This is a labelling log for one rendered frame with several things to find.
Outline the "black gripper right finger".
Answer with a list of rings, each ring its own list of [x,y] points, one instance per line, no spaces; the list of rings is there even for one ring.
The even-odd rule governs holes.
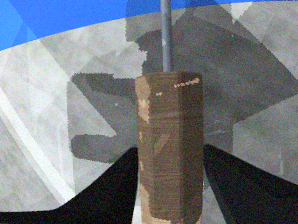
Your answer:
[[[204,167],[226,224],[298,224],[298,185],[204,145]]]

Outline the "blue flat strip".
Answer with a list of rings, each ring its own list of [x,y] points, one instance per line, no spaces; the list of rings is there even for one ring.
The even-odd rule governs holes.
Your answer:
[[[170,0],[176,8],[259,0]],[[160,12],[160,0],[0,0],[0,49],[57,32]]]

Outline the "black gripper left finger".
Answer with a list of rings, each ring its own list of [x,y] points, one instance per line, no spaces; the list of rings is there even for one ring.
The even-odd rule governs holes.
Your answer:
[[[124,155],[60,208],[0,212],[0,224],[132,224],[138,185],[138,149]]]

